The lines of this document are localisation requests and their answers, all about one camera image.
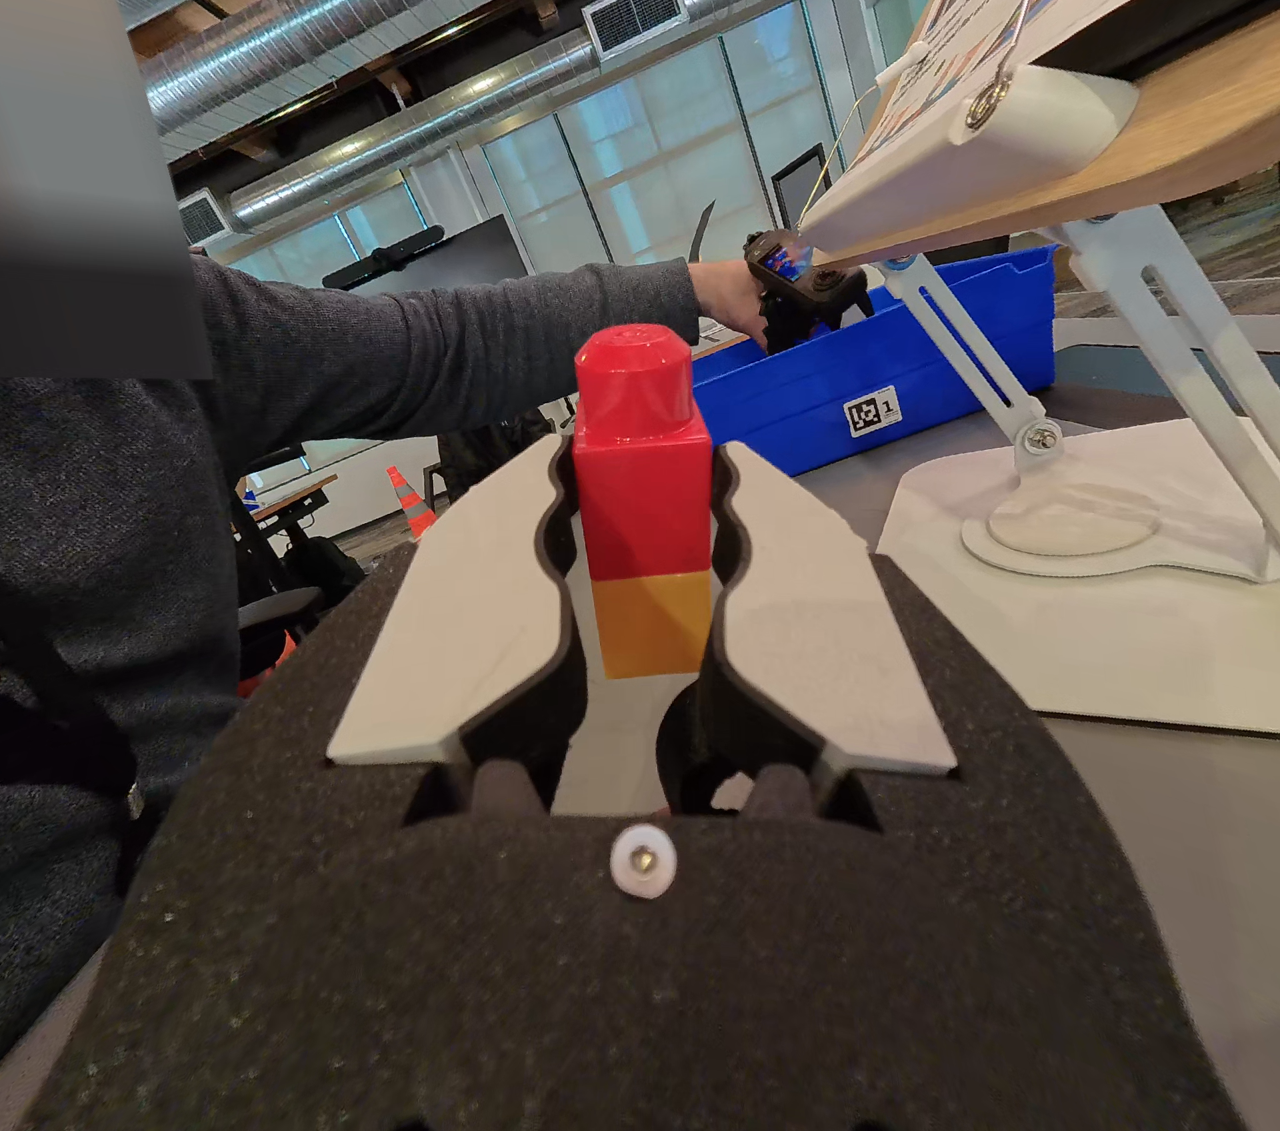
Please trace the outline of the large black monitor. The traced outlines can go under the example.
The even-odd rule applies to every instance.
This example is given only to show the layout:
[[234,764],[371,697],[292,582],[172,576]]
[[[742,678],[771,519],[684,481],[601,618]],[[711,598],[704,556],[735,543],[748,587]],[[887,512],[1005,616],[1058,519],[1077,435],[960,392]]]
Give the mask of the large black monitor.
[[358,297],[415,291],[457,291],[526,276],[521,253],[504,218],[495,216],[455,236],[408,265],[402,273],[353,289]]

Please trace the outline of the white air vent grille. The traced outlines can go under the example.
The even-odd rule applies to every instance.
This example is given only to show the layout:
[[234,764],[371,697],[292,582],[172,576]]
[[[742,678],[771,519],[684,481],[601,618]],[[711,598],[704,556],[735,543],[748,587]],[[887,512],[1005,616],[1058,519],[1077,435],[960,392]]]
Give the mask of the white air vent grille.
[[689,24],[685,0],[594,0],[583,26],[600,66]]
[[234,214],[206,187],[179,200],[177,207],[190,249],[205,249],[237,234]]

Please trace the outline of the yellow toy block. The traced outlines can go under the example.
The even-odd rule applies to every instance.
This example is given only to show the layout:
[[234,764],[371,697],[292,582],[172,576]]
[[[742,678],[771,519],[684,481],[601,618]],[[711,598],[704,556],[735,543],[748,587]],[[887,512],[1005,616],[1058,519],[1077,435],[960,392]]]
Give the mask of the yellow toy block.
[[711,629],[711,572],[590,580],[609,680],[696,673]]

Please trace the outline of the grey desk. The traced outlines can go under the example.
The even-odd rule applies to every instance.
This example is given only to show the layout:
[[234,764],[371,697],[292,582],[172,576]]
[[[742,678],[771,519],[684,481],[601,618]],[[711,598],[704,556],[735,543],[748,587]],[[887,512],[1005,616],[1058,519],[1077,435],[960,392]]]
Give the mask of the grey desk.
[[[1042,393],[1064,434],[1185,419],[1174,399],[1057,384]],[[899,479],[929,461],[1002,446],[984,415],[954,419],[799,476],[876,545]],[[592,688],[556,810],[653,812],[654,739],[685,677]],[[1250,1130],[1278,1128],[1278,741],[1243,733],[1042,715],[1110,821],[1155,916],[1208,1055]],[[2,1126],[20,1119],[95,984],[100,956],[2,1064]]]

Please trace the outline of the wooden book stand white base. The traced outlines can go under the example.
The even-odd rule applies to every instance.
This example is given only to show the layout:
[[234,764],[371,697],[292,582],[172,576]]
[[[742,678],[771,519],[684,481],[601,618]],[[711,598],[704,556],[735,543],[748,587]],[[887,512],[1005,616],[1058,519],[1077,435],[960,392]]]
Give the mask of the wooden book stand white base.
[[[1002,63],[804,212],[819,253],[874,264],[1007,437],[905,474],[879,551],[1038,713],[1278,731],[1278,384],[1161,209],[1278,139],[1276,26],[1137,83]],[[1185,419],[1062,437],[1024,397],[925,260],[1024,231],[1108,298]]]

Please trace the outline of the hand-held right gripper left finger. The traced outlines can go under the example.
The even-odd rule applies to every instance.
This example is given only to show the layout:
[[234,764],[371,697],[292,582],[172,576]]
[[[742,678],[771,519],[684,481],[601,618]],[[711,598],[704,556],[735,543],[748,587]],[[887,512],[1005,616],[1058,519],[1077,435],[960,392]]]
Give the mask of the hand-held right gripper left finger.
[[329,741],[333,764],[515,762],[552,806],[585,720],[567,587],[576,510],[570,439],[548,435],[426,530]]

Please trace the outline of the tablet on floor stand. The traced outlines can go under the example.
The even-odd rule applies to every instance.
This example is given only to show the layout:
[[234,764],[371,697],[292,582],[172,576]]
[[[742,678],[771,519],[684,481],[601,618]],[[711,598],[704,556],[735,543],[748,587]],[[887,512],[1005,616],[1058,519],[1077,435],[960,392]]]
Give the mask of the tablet on floor stand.
[[770,183],[781,227],[795,231],[806,207],[812,207],[832,185],[823,145],[815,143],[786,163],[770,178]]

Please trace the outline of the person's left forearm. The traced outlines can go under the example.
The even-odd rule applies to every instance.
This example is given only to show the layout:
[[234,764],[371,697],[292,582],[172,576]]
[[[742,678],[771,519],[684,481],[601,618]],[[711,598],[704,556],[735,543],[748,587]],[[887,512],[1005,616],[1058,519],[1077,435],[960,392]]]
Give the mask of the person's left forearm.
[[186,452],[223,483],[307,441],[435,437],[567,397],[598,331],[653,324],[696,342],[684,262],[587,265],[466,289],[360,297],[265,284],[194,258],[214,377]]

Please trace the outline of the red toy block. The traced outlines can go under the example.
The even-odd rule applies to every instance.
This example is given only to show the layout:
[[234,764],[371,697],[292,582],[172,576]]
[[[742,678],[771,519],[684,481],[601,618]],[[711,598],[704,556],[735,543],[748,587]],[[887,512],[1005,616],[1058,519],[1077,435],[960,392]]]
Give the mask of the red toy block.
[[709,571],[713,446],[689,346],[664,326],[612,326],[574,366],[574,476],[592,582]]

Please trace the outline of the person's left hand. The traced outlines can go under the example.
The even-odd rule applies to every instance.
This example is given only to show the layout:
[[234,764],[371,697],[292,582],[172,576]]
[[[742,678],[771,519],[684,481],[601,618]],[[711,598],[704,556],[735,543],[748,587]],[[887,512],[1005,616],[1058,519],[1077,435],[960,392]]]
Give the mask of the person's left hand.
[[744,260],[691,262],[687,265],[700,317],[753,340],[766,350],[762,289]]

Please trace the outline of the black webcam bar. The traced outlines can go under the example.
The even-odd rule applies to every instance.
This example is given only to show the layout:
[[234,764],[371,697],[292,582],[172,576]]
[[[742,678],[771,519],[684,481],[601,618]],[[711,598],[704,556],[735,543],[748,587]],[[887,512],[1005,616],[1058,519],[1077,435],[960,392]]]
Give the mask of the black webcam bar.
[[375,247],[369,256],[323,276],[322,287],[329,291],[353,291],[376,278],[402,273],[408,265],[422,258],[428,251],[439,247],[446,240],[446,231],[440,225],[426,227],[402,242]]

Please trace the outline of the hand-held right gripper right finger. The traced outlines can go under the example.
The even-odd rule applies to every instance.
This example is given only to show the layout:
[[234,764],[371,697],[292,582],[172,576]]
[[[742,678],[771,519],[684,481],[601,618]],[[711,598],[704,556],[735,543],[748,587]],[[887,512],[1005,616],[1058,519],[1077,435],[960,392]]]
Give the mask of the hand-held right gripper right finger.
[[713,452],[720,582],[695,684],[654,742],[671,814],[737,775],[797,770],[819,814],[859,817],[861,772],[949,777],[952,746],[848,523],[738,441]]

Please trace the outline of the blue plastic bin with tag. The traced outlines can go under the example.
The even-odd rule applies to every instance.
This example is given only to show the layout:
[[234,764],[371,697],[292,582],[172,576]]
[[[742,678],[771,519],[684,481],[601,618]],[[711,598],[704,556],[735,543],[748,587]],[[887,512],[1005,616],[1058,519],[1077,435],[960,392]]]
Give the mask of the blue plastic bin with tag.
[[[1029,392],[1055,381],[1055,245],[941,265],[940,276]],[[912,313],[883,287],[874,317],[786,353],[740,340],[693,360],[715,446],[740,441],[788,476],[982,410]]]

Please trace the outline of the person's torso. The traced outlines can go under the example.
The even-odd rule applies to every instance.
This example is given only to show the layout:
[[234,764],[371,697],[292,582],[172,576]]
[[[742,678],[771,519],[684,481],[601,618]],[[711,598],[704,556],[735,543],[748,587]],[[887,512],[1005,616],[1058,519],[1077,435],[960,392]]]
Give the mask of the person's torso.
[[2,381],[2,1051],[119,921],[236,711],[214,390]]

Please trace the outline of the orange traffic cone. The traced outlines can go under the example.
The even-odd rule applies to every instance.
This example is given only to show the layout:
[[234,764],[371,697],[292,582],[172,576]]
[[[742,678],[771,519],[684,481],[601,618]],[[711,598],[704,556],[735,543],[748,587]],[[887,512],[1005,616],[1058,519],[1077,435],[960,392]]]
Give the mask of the orange traffic cone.
[[437,523],[433,508],[426,503],[422,496],[404,479],[398,468],[386,468],[395,498],[398,499],[398,508],[406,518],[411,540],[417,543],[426,530]]

